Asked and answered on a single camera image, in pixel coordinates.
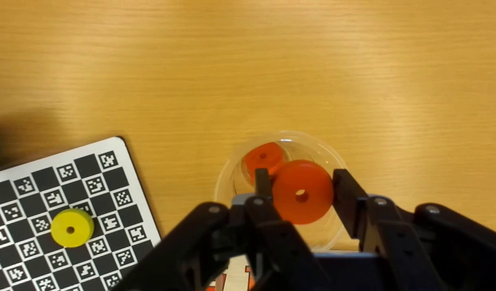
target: wooden table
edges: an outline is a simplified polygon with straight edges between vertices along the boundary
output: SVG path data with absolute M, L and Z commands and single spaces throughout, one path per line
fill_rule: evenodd
M 277 129 L 496 230 L 496 2 L 0 2 L 0 163 L 121 134 L 166 233 Z

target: yellow circle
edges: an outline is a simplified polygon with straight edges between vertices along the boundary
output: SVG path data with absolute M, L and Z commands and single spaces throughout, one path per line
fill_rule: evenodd
M 93 231 L 88 213 L 77 209 L 59 212 L 51 221 L 51 238 L 63 247 L 79 247 L 85 244 Z

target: red object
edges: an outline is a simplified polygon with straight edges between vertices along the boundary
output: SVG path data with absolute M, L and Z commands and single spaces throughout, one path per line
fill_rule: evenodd
M 281 218 L 295 225 L 321 218 L 332 202 L 332 184 L 328 171 L 308 160 L 282 165 L 273 183 L 273 204 Z
M 242 158 L 242 165 L 248 175 L 248 181 L 253 183 L 256 168 L 266 168 L 268 175 L 273 176 L 286 160 L 284 150 L 276 142 L 268 142 L 247 152 Z

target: orange disc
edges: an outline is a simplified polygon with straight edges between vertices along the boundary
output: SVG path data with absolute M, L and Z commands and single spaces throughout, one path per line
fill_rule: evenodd
M 295 225 L 321 218 L 332 202 L 332 183 L 328 171 L 308 160 L 282 165 L 273 183 L 273 204 L 281 218 Z
M 268 142 L 247 152 L 242 158 L 242 165 L 248 175 L 248 181 L 253 183 L 256 168 L 266 168 L 268 175 L 273 176 L 286 160 L 284 150 L 276 142 Z

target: checkerboard pattern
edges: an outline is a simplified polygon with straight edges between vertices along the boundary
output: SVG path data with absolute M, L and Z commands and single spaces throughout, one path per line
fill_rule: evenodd
M 67 155 L 72 158 L 45 158 L 29 173 L 25 165 L 4 171 L 0 289 L 109 289 L 158 242 L 124 144 L 111 149 L 95 144 Z M 64 209 L 93 218 L 95 233 L 85 246 L 63 249 L 51 239 L 51 218 Z

